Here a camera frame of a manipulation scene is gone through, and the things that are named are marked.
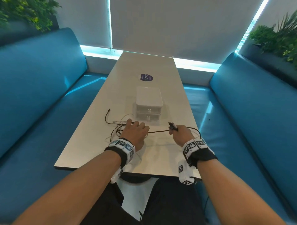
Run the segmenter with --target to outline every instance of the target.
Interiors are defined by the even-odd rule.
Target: round sticker
[[[153,77],[148,74],[141,74],[138,78],[143,81],[152,81],[153,80]]]

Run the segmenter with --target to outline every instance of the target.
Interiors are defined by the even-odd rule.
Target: planter box
[[[291,86],[297,88],[297,70],[293,64],[286,62],[284,58],[280,58],[271,53],[262,53],[262,50],[252,43],[247,43],[247,46],[240,51],[240,54]]]
[[[56,16],[52,15],[50,19],[53,22],[50,31],[58,30],[59,25]],[[0,28],[0,46],[12,44],[41,34],[43,34],[41,31],[23,21],[12,21],[8,29]]]

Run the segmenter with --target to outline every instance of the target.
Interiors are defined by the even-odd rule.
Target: green plant
[[[37,30],[50,30],[53,22],[49,17],[56,14],[57,7],[61,6],[54,0],[0,0],[0,27],[22,20]]]
[[[275,27],[258,26],[249,38],[263,52],[283,57],[297,68],[297,10],[291,16],[287,13]]]

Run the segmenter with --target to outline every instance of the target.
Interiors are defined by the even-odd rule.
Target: blue seat cushion
[[[0,159],[0,224],[10,223],[70,171],[54,164],[105,81],[84,75]]]
[[[0,157],[86,71],[70,28],[0,48]]]
[[[297,213],[297,89],[236,53],[210,84]]]
[[[284,221],[292,222],[212,91],[206,87],[185,91],[201,135],[219,161],[256,191]],[[205,187],[201,182],[197,188],[204,207]],[[206,218],[210,224],[220,224],[211,200],[206,205]]]

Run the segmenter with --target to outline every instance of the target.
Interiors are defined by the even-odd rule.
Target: hand
[[[148,135],[149,126],[146,126],[145,123],[139,124],[138,121],[132,125],[131,122],[131,119],[127,120],[126,127],[120,137],[129,140],[135,146],[136,151],[139,151],[144,145],[144,138]]]
[[[173,135],[173,140],[176,144],[183,147],[183,145],[188,142],[189,140],[194,139],[192,132],[184,125],[176,125],[178,131],[176,130],[169,130],[169,134]]]

